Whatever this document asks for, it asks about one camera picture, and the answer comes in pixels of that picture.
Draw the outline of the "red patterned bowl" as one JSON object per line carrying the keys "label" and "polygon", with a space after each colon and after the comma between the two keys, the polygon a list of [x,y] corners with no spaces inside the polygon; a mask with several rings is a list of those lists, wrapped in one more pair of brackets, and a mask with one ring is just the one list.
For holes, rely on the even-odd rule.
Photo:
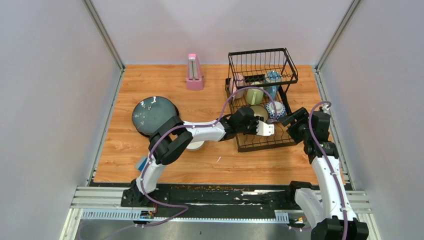
{"label": "red patterned bowl", "polygon": [[280,101],[275,101],[272,103],[271,101],[265,105],[265,109],[268,113],[268,121],[276,122],[281,117],[285,117],[287,115],[286,108],[284,104]]}

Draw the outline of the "green handled cream mug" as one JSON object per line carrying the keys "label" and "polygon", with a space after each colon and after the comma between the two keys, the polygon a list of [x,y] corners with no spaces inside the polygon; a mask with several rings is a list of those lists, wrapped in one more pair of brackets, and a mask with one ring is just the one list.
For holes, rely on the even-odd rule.
{"label": "green handled cream mug", "polygon": [[245,88],[244,99],[249,105],[260,105],[263,101],[264,92],[255,88]]}

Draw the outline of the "pink mug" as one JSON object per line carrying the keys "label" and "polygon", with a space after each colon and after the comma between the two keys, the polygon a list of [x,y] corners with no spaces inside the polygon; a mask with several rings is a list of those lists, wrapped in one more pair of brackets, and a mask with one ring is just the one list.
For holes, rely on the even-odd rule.
{"label": "pink mug", "polygon": [[[244,86],[245,85],[245,79],[244,76],[236,73],[233,77],[231,77],[228,87],[229,87],[229,93],[233,94],[235,93],[238,89],[237,86]],[[239,99],[242,98],[244,96],[244,90],[240,90],[239,92],[237,92],[236,94],[234,94],[232,96],[233,99]]]}

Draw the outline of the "black wire dish rack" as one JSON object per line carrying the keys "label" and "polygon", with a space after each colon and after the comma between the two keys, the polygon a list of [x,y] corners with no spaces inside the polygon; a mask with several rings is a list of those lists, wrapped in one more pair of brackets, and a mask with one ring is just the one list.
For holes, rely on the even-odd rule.
{"label": "black wire dish rack", "polygon": [[[228,77],[225,80],[225,91],[230,96],[229,82],[235,74],[244,76],[244,86],[237,86],[238,90],[244,90],[244,95],[229,102],[230,112],[233,114],[239,108],[249,106],[245,101],[245,91],[248,86],[264,88],[277,85],[278,92],[275,101],[282,102],[286,108],[286,114],[291,114],[291,108],[287,98],[287,91],[291,84],[298,82],[298,70],[293,64],[290,54],[286,48],[272,48],[262,50],[248,50],[230,52],[228,54]],[[277,71],[281,74],[281,82],[265,83],[264,74],[269,71]],[[270,102],[272,97],[269,93],[263,95],[260,106]],[[235,139],[237,150],[240,153],[253,152],[266,149],[294,146],[296,143],[286,128],[278,121],[274,122],[275,134],[271,136],[238,134]]]}

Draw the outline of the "blue mug yellow inside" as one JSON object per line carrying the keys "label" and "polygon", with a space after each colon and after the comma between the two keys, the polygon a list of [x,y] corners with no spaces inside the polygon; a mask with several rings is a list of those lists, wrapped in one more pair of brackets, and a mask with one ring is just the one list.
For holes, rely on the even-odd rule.
{"label": "blue mug yellow inside", "polygon": [[[282,75],[278,71],[271,70],[264,74],[264,82],[266,84],[280,83],[281,80],[282,80]],[[270,85],[270,86],[266,86],[264,89],[268,92],[271,98],[275,100],[277,96],[278,88],[279,87],[277,85]]]}

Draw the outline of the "pink metronome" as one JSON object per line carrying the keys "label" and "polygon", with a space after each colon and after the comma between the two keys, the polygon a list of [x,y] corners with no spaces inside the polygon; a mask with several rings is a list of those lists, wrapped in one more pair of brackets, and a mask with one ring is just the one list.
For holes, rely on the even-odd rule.
{"label": "pink metronome", "polygon": [[186,89],[191,91],[204,89],[204,75],[200,61],[195,53],[188,55]]}

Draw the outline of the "black gold patterned bowl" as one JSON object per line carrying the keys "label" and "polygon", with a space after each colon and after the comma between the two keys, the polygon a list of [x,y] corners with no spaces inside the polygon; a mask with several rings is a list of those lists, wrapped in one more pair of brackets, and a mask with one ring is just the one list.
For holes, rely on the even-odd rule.
{"label": "black gold patterned bowl", "polygon": [[263,118],[263,122],[267,122],[269,119],[269,113],[267,109],[261,105],[251,105],[250,108],[254,112],[254,116]]}

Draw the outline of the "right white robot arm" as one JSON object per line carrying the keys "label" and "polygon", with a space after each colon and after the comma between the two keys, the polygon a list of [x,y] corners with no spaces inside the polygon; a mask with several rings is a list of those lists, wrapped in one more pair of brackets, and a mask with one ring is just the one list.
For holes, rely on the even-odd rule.
{"label": "right white robot arm", "polygon": [[320,196],[309,182],[291,181],[285,195],[292,209],[303,210],[310,224],[312,240],[366,240],[369,228],[358,220],[343,186],[339,153],[329,140],[331,116],[320,109],[308,113],[300,108],[279,119],[296,143],[303,143],[320,190]]}

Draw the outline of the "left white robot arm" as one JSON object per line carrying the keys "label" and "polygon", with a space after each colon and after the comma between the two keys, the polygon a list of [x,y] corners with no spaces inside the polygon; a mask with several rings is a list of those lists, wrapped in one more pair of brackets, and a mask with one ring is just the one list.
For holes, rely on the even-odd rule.
{"label": "left white robot arm", "polygon": [[140,175],[131,181],[129,189],[123,191],[120,205],[149,206],[165,167],[175,162],[190,144],[227,141],[238,134],[271,136],[274,133],[274,125],[267,124],[250,107],[242,107],[210,122],[188,122],[178,115],[172,116],[150,134],[147,156],[135,165]]}

